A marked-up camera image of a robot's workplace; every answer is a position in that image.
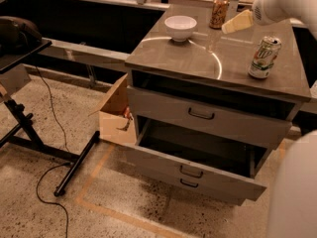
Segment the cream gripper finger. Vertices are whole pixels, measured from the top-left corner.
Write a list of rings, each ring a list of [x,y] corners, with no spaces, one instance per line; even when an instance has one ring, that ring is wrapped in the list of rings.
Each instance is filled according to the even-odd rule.
[[[245,10],[226,22],[222,26],[222,32],[224,34],[235,33],[241,30],[245,30],[251,27],[253,24],[253,12],[251,10]]]

